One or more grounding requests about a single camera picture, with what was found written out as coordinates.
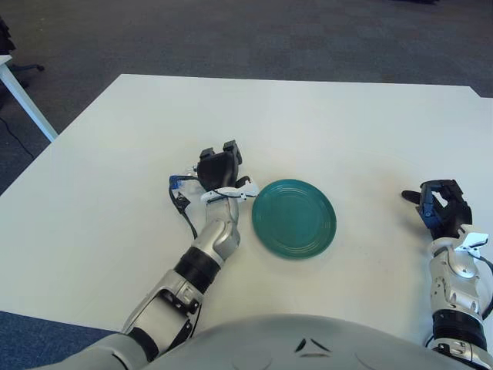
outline teal plate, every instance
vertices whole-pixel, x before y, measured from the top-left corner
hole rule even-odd
[[[278,180],[253,203],[253,228],[263,245],[284,258],[302,259],[325,251],[336,234],[336,214],[313,185]]]

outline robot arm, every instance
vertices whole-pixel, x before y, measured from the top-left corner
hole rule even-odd
[[[258,188],[250,178],[236,181],[241,155],[234,141],[223,152],[204,150],[197,166],[198,177],[170,177],[170,196],[177,210],[189,201],[175,198],[171,184],[198,180],[206,192],[206,226],[192,242],[178,264],[165,273],[124,324],[121,334],[110,335],[84,351],[49,369],[137,370],[163,353],[182,344],[193,333],[203,295],[227,258],[238,248],[240,234],[238,202],[255,197]]]
[[[446,207],[433,192],[446,199]],[[421,185],[421,193],[402,193],[404,199],[418,204],[417,211],[434,238],[428,248],[433,256],[431,347],[473,368],[493,369],[483,332],[484,318],[476,289],[480,277],[475,265],[488,235],[474,229],[471,208],[461,195],[454,180],[428,181]]]

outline dark gray carpet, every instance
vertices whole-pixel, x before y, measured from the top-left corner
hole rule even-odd
[[[46,67],[18,76],[59,132],[120,73],[465,85],[493,97],[491,0],[2,0],[0,12],[15,62]],[[0,86],[1,102],[0,117],[39,154],[47,140]],[[29,163],[0,123],[0,193]],[[72,330],[0,320],[8,368],[51,361],[39,346]]]
[[[0,370],[60,362],[109,334],[0,312]]]

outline table leg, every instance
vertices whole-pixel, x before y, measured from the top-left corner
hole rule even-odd
[[[5,64],[0,66],[0,79],[17,99],[22,108],[24,108],[25,112],[28,113],[35,124],[38,125],[39,129],[45,134],[48,140],[53,141],[58,136],[55,129],[49,124],[48,120],[43,116],[43,113],[41,113],[36,104],[34,104]]]

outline table surface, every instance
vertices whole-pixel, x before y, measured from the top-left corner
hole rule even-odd
[[[119,330],[191,242],[168,176],[236,139],[240,175],[312,183],[337,232],[321,255],[286,261],[262,246],[242,203],[240,248],[198,330],[289,312],[422,343],[430,236],[400,192],[455,178],[475,225],[493,233],[492,123],[491,99],[468,87],[121,75],[0,197],[0,310]],[[193,207],[198,228],[203,215]],[[480,268],[486,302],[493,280]],[[486,334],[492,342],[491,320]]]

